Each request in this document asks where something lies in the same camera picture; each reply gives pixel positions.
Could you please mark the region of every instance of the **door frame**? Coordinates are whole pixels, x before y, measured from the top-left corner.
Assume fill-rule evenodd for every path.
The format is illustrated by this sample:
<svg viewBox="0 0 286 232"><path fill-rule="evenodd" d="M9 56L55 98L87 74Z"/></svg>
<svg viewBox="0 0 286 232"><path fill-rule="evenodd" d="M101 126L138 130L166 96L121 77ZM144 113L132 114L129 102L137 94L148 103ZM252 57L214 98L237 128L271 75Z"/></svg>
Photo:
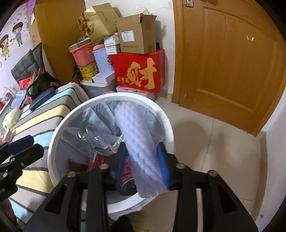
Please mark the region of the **door frame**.
<svg viewBox="0 0 286 232"><path fill-rule="evenodd" d="M175 22L175 74L174 74L174 90L173 90L172 102L179 104L181 83L183 79L182 77L183 76L183 64L184 64L183 62L184 61L184 11L183 11L183 7L185 7L184 0L173 0L173 7L174 7L174 22ZM267 123L267 121L271 117L272 113L274 112L275 108L277 107L281 99L281 96L286 86L285 69L286 69L286 66L284 67L284 75L281 79L280 86L273 99L273 102L271 103L270 107L267 109L263 118L260 120L260 122L255 127L255 129L250 132L254 136L258 135L258 133L263 128L263 126Z"/></svg>

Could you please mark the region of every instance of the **red box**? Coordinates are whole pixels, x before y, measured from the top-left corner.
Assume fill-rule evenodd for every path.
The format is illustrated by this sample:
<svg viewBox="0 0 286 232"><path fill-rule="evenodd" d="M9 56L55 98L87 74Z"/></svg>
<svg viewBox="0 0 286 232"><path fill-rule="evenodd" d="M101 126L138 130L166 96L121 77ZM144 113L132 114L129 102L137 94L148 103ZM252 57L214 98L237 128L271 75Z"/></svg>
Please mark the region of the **red box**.
<svg viewBox="0 0 286 232"><path fill-rule="evenodd" d="M165 85L165 51L111 55L119 86L159 93Z"/></svg>

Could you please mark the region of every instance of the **gold paper bag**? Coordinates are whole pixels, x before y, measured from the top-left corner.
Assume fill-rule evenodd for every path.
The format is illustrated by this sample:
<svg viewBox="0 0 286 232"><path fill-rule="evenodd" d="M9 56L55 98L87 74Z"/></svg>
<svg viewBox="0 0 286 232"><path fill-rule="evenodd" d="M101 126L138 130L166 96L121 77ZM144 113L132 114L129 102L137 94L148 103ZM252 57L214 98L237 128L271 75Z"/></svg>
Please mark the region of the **gold paper bag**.
<svg viewBox="0 0 286 232"><path fill-rule="evenodd" d="M93 45L103 41L105 37L117 32L116 20L119 19L110 3L92 6L81 14L78 27L86 31Z"/></svg>

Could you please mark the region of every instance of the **yellow stripe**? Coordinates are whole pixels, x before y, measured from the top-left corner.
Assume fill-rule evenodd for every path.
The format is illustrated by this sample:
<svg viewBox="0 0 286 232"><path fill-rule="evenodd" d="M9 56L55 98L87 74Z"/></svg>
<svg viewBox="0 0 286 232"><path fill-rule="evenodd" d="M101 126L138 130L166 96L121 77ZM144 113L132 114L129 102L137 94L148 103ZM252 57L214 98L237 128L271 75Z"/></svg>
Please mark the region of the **yellow stripe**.
<svg viewBox="0 0 286 232"><path fill-rule="evenodd" d="M49 173L46 171L23 170L23 175L19 177L16 184L44 193L50 193L54 189Z"/></svg>
<svg viewBox="0 0 286 232"><path fill-rule="evenodd" d="M15 130L13 130L13 134L19 134L20 132L22 132L23 130L37 124L40 123L44 120L47 120L49 118L52 118L54 116L57 115L61 115L63 117L67 116L68 113L70 112L69 108L65 105L59 105L53 109L50 109L32 119L30 119L29 121L25 122L24 124L22 124L21 126L17 127Z"/></svg>

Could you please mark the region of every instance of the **black bag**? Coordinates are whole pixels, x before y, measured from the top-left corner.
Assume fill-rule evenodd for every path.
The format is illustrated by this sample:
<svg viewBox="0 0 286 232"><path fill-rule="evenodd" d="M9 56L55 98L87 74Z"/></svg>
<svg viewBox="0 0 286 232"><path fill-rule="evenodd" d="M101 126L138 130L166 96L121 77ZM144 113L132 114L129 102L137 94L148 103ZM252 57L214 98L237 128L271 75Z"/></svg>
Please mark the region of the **black bag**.
<svg viewBox="0 0 286 232"><path fill-rule="evenodd" d="M45 72L27 88L27 95L34 100L37 96L45 92L50 87L53 87L56 90L60 86L61 82L58 79L52 77L48 72ZM35 90L33 94L31 94L29 91L32 87Z"/></svg>

